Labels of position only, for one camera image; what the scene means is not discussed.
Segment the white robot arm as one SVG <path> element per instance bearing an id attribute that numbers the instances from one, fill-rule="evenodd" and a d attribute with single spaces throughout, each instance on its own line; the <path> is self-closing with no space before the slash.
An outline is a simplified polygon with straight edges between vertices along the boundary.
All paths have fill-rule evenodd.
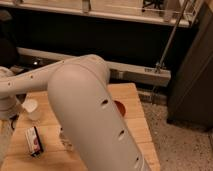
<path id="1" fill-rule="evenodd" d="M 0 66 L 0 119 L 20 110 L 17 96 L 45 91 L 50 107 L 88 171 L 151 171 L 108 90 L 98 55 L 61 60 L 19 75 Z"/>

